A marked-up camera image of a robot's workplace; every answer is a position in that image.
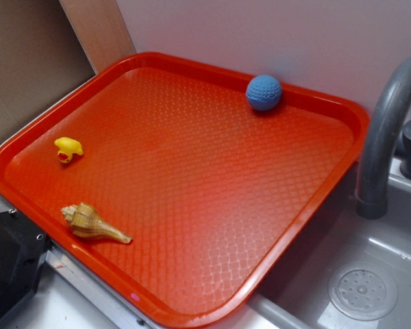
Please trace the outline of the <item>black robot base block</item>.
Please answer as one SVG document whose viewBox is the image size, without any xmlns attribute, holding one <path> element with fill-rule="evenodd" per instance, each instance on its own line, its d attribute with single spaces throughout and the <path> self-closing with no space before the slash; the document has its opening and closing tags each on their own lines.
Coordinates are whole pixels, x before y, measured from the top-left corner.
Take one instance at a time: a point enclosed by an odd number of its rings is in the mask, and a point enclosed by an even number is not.
<svg viewBox="0 0 411 329">
<path fill-rule="evenodd" d="M 49 238 L 21 212 L 0 212 L 0 326 L 35 296 Z"/>
</svg>

